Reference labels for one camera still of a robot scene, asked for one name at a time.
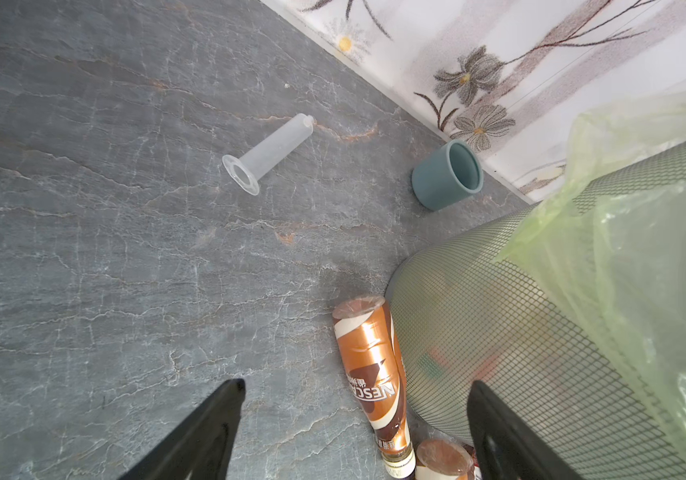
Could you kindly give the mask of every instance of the green plastic bag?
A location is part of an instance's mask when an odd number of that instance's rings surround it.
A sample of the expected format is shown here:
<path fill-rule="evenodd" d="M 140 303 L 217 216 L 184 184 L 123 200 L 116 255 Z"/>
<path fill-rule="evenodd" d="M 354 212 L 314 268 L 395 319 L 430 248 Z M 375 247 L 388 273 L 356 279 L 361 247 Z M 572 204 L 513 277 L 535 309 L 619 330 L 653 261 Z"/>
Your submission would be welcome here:
<path fill-rule="evenodd" d="M 686 181 L 572 200 L 595 178 L 686 140 L 686 91 L 591 110 L 572 125 L 566 182 L 498 255 L 580 325 L 686 461 Z"/>

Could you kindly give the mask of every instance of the translucent plastic bag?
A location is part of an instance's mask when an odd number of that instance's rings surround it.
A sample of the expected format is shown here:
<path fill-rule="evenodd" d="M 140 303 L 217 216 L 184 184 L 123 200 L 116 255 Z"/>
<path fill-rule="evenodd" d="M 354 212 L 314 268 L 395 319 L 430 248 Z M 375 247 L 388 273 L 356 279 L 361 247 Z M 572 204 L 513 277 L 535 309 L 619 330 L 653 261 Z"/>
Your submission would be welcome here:
<path fill-rule="evenodd" d="M 686 140 L 686 91 L 578 117 L 566 182 L 519 226 L 498 260 L 530 274 L 583 328 L 686 461 L 686 180 L 572 202 L 595 178 Z"/>

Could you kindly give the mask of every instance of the translucent plastic tube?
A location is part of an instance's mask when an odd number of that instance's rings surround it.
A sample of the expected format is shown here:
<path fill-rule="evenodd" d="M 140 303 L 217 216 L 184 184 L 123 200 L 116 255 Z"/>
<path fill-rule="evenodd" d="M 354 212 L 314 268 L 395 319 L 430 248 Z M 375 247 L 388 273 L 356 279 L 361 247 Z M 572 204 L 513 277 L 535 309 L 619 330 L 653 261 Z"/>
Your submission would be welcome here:
<path fill-rule="evenodd" d="M 297 114 L 242 158 L 223 156 L 223 166 L 247 193 L 260 193 L 258 180 L 314 132 L 314 118 Z"/>

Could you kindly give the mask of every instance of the mesh trash can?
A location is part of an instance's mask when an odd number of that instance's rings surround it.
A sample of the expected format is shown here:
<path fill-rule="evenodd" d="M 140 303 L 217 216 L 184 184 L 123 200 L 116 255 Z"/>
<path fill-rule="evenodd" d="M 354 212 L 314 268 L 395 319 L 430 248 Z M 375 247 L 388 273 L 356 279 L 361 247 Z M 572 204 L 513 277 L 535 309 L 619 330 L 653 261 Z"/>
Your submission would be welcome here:
<path fill-rule="evenodd" d="M 686 142 L 598 178 L 573 200 L 686 179 Z M 407 259 L 386 296 L 402 343 L 407 399 L 471 443 L 466 400 L 483 380 L 584 478 L 686 478 L 686 464 L 631 389 L 535 281 L 493 263 L 530 208 Z"/>

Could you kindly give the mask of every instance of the white flower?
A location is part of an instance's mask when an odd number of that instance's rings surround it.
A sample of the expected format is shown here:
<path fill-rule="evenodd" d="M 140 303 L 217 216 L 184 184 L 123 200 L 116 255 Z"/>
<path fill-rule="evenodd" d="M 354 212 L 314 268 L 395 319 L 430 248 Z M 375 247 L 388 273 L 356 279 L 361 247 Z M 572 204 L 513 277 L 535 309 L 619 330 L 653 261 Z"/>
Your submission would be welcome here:
<path fill-rule="evenodd" d="M 324 24 L 326 32 L 324 37 L 337 50 L 352 60 L 354 63 L 370 54 L 372 41 L 367 33 L 355 24 L 351 24 L 342 18 L 336 18 L 332 22 Z"/>

